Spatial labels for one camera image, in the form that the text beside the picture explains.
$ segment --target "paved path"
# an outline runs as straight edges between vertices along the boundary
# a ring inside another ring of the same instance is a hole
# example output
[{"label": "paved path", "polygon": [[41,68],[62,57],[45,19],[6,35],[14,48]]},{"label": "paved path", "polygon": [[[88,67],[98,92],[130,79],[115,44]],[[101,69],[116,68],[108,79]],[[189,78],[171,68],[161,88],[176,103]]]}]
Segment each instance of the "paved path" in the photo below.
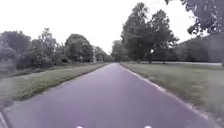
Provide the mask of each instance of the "paved path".
[{"label": "paved path", "polygon": [[7,109],[14,128],[210,128],[153,85],[111,64]]}]

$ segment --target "treeline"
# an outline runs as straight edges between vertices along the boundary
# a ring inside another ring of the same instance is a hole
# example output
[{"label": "treeline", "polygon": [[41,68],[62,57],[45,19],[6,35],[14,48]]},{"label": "treeline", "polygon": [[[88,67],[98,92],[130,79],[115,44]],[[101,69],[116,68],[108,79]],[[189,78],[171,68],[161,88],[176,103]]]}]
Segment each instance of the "treeline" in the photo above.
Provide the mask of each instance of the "treeline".
[{"label": "treeline", "polygon": [[48,28],[33,40],[21,31],[5,31],[0,35],[0,74],[14,69],[95,61],[111,61],[111,57],[79,34],[71,34],[65,43],[58,43]]},{"label": "treeline", "polygon": [[223,41],[222,33],[197,37],[178,44],[172,50],[176,56],[175,61],[185,62],[222,62]]},{"label": "treeline", "polygon": [[115,61],[222,62],[223,33],[196,37],[177,44],[169,18],[159,10],[151,18],[148,8],[138,3],[123,26],[122,40],[113,42]]}]

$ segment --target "green lawn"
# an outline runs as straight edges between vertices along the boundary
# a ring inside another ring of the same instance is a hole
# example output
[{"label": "green lawn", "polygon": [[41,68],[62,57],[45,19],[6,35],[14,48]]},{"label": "green lawn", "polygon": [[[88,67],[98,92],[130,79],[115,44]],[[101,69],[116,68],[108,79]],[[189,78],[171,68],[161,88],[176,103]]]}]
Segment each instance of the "green lawn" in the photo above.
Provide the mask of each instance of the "green lawn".
[{"label": "green lawn", "polygon": [[212,114],[224,127],[224,70],[221,67],[121,64]]},{"label": "green lawn", "polygon": [[84,75],[106,64],[69,67],[0,79],[0,103],[8,106],[17,100],[30,98],[62,82]]}]

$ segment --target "tree canopy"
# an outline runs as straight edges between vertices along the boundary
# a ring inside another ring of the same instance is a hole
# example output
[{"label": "tree canopy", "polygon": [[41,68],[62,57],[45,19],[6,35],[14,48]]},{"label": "tree canopy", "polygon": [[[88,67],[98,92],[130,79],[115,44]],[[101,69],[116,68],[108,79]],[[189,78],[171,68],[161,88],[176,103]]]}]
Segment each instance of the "tree canopy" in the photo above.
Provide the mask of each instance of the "tree canopy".
[{"label": "tree canopy", "polygon": [[127,55],[135,61],[152,61],[152,51],[163,53],[178,40],[169,28],[169,18],[163,10],[147,17],[148,7],[138,3],[124,24],[121,34]]},{"label": "tree canopy", "polygon": [[93,48],[84,36],[71,34],[65,45],[68,48],[68,58],[72,61],[90,62],[92,60]]},{"label": "tree canopy", "polygon": [[30,37],[21,31],[5,31],[0,35],[0,42],[16,51],[24,51],[30,43]]}]

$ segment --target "overcast sky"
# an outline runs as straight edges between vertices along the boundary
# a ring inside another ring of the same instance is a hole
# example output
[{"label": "overcast sky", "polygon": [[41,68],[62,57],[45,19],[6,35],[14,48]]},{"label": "overcast sky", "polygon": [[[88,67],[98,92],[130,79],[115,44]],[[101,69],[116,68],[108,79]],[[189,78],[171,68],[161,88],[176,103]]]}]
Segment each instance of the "overcast sky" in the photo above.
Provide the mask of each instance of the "overcast sky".
[{"label": "overcast sky", "polygon": [[164,0],[0,0],[0,32],[19,30],[37,38],[47,27],[58,42],[77,33],[109,52],[138,2],[146,3],[150,14],[162,8],[180,41],[191,38],[186,30],[193,24],[189,18],[193,15],[185,11],[179,0],[168,6]]}]

